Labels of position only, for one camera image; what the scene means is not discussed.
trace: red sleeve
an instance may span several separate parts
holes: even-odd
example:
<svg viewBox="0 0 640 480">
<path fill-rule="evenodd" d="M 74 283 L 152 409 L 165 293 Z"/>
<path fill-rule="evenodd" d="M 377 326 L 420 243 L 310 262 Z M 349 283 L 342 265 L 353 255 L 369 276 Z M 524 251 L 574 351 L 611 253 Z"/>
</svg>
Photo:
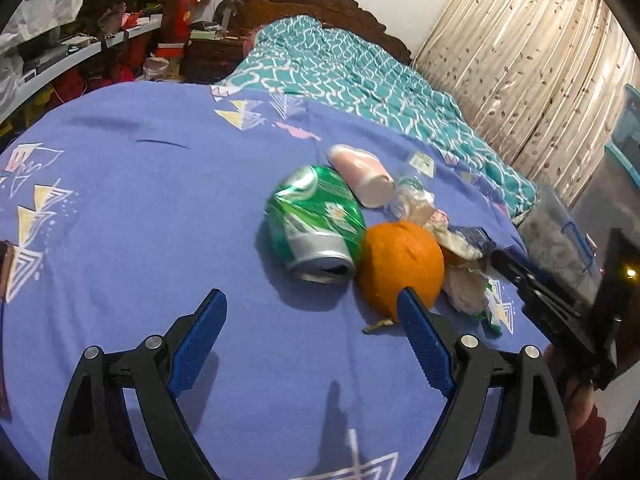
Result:
<svg viewBox="0 0 640 480">
<path fill-rule="evenodd" d="M 600 449 L 606 431 L 607 421 L 598 416 L 594 406 L 587 422 L 572 433 L 577 480 L 588 480 L 600 465 Z"/>
</svg>

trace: crushed soda can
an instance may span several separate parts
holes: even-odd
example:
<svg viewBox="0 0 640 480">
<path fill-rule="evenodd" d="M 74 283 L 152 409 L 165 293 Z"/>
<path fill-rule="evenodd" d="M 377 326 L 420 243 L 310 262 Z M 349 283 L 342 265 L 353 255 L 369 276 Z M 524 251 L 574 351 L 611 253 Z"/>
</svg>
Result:
<svg viewBox="0 0 640 480">
<path fill-rule="evenodd" d="M 273 249 L 295 277 L 338 283 L 355 275 L 364 218 L 353 193 L 331 168 L 296 170 L 273 191 L 265 216 Z"/>
</svg>

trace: can opening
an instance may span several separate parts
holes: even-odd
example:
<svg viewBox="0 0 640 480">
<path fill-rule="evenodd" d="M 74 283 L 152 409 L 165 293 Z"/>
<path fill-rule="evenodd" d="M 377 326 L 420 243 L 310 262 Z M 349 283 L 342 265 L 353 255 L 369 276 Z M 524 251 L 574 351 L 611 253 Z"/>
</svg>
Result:
<svg viewBox="0 0 640 480">
<path fill-rule="evenodd" d="M 323 272 L 328 272 L 329 274 L 335 274 L 336 276 L 344 276 L 347 272 L 349 272 L 349 267 L 346 265 L 340 265 L 337 267 L 332 267 L 331 269 L 322 269 Z"/>
</svg>

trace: orange fruit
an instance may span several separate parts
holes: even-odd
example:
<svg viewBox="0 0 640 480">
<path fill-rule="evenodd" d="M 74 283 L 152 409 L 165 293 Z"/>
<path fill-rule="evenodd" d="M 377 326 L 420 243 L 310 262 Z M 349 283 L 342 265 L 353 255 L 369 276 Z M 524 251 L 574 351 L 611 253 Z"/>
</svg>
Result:
<svg viewBox="0 0 640 480">
<path fill-rule="evenodd" d="M 442 288 L 444 257 L 433 235 L 407 221 L 367 230 L 356 282 L 382 316 L 398 321 L 398 294 L 412 286 L 428 309 Z"/>
</svg>

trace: beige curtain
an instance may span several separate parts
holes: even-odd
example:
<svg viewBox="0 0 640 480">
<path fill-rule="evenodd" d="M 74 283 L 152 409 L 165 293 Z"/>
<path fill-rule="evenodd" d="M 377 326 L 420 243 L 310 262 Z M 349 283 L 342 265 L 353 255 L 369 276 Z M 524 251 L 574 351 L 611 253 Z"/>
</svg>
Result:
<svg viewBox="0 0 640 480">
<path fill-rule="evenodd" d="M 640 62 L 603 0 L 451 0 L 414 61 L 521 174 L 571 204 Z"/>
</svg>

